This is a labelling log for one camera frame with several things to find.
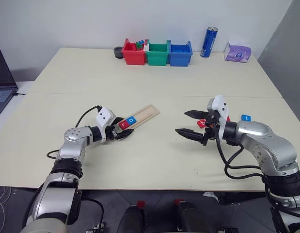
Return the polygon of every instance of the blue bin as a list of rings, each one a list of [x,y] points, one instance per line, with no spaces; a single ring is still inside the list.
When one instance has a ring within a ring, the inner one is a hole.
[[[192,46],[190,41],[186,45],[172,45],[171,41],[167,41],[169,46],[168,61],[172,67],[187,67],[192,56]]]

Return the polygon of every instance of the blue block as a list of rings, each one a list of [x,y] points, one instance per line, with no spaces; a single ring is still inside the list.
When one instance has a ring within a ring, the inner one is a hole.
[[[133,116],[127,118],[126,121],[129,123],[129,125],[135,124],[137,122]]]
[[[251,121],[251,116],[242,114],[241,115],[241,120]]]

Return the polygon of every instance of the purple tissue box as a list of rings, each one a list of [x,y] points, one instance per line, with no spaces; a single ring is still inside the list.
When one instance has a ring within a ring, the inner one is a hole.
[[[249,44],[229,40],[224,52],[224,58],[226,61],[232,62],[247,62],[251,55],[251,48]]]

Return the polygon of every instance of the plastic storage bin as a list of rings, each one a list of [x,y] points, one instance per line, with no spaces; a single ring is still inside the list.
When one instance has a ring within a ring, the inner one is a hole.
[[[167,40],[169,46],[169,61],[172,67],[187,67],[192,56],[190,41],[186,45],[173,45]]]
[[[146,58],[150,66],[165,66],[169,54],[168,44],[151,44],[146,52]]]
[[[146,61],[145,51],[137,50],[136,44],[131,43],[128,39],[125,40],[122,48],[122,54],[127,65],[144,65]]]

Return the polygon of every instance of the red bin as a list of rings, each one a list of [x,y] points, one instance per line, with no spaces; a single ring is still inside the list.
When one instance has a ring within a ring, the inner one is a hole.
[[[136,44],[131,43],[128,39],[125,40],[122,48],[122,54],[127,65],[144,65],[146,62],[145,51],[137,50]]]

